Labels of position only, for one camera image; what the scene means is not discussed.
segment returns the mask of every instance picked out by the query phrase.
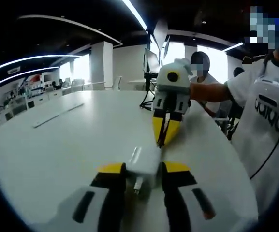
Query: white charger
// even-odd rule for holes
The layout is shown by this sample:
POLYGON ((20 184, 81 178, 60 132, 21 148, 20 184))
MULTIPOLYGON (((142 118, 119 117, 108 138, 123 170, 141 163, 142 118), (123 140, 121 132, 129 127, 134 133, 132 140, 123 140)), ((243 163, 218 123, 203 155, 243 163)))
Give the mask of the white charger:
POLYGON ((161 162, 161 149, 155 146, 136 147, 132 157, 126 163, 126 170, 136 177, 134 190, 139 192, 143 182, 151 188, 156 185, 157 172, 161 162))

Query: black ceiling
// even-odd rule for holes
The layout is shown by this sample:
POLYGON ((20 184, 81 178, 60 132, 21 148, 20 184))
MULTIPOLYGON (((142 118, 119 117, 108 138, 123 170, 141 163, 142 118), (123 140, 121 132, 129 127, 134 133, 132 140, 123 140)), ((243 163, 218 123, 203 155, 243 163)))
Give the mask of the black ceiling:
MULTIPOLYGON (((160 18, 165 18, 169 29, 193 31, 239 43, 250 35, 250 1, 228 2, 230 4, 215 0, 131 0, 150 30, 154 29, 160 18)), ((124 45, 147 41, 145 36, 125 36, 143 29, 122 0, 5 1, 0 2, 0 65, 30 56, 68 54, 98 41, 112 42, 80 26, 44 18, 19 19, 23 15, 69 19, 97 29, 118 41, 122 40, 124 45)), ((190 41, 190 38, 183 36, 171 38, 186 43, 190 41)), ((219 48, 225 46, 205 40, 197 40, 197 43, 219 48)), ((265 47, 255 51, 257 55, 264 52, 265 47)), ((43 68, 57 59, 35 59, 25 61, 21 66, 25 70, 43 68)), ((13 67, 0 72, 0 80, 5 78, 10 68, 13 67)))

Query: white t-shirt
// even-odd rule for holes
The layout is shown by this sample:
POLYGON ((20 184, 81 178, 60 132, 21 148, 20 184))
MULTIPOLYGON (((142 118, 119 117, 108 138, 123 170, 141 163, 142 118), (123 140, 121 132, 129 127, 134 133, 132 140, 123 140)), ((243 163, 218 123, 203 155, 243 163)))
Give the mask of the white t-shirt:
MULTIPOLYGON (((227 82, 235 101, 244 107, 232 145, 238 152, 249 177, 261 167, 279 138, 279 115, 258 102, 252 85, 259 78, 263 59, 227 82)), ((279 67, 267 63, 265 79, 279 78, 279 67)), ((267 163, 251 180, 261 214, 272 203, 279 189, 279 143, 267 163)))
MULTIPOLYGON (((193 77, 190 79, 191 83, 199 83, 197 82, 197 76, 193 77)), ((200 84, 214 84, 214 83, 218 83, 218 81, 210 74, 207 75, 207 77, 205 78, 205 80, 203 82, 200 82, 200 84)), ((207 102, 205 105, 210 111, 212 111, 213 113, 216 113, 220 107, 220 103, 219 102, 207 102)))

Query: round table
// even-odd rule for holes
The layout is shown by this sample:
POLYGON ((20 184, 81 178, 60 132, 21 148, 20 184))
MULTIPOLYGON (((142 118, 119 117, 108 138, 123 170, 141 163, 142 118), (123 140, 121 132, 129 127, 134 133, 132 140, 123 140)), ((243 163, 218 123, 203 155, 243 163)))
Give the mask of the round table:
MULTIPOLYGON (((0 127, 0 187, 27 224, 46 223, 59 204, 91 183, 97 168, 127 162, 135 147, 155 144, 145 92, 81 91, 50 100, 0 127), (84 105, 34 128, 74 103, 84 105)), ((242 218, 257 218, 254 191, 230 142, 193 101, 164 159, 184 163, 202 186, 217 189, 242 218)), ((128 231, 169 231, 162 187, 138 202, 128 231)))

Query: window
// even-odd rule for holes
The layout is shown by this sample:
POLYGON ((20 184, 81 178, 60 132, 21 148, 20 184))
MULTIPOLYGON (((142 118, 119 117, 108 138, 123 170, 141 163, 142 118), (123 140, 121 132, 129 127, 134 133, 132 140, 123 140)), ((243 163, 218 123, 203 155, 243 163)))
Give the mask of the window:
POLYGON ((210 59, 209 73, 220 83, 224 83, 228 78, 227 55, 220 50, 197 46, 197 51, 205 52, 210 59))
POLYGON ((90 82, 90 55, 87 54, 77 58, 73 62, 74 79, 84 79, 85 82, 90 82))
MULTIPOLYGON (((167 55, 164 58, 166 42, 163 44, 163 48, 161 50, 161 60, 163 65, 173 63, 175 59, 182 59, 185 57, 185 46, 183 43, 177 42, 169 42, 169 47, 167 51, 167 55)), ((157 57, 159 57, 159 49, 154 40, 150 44, 151 52, 155 53, 157 57)))
POLYGON ((66 78, 70 78, 72 81, 72 74, 71 74, 71 66, 70 63, 66 63, 66 64, 62 64, 60 66, 60 79, 62 79, 62 81, 65 81, 66 78))

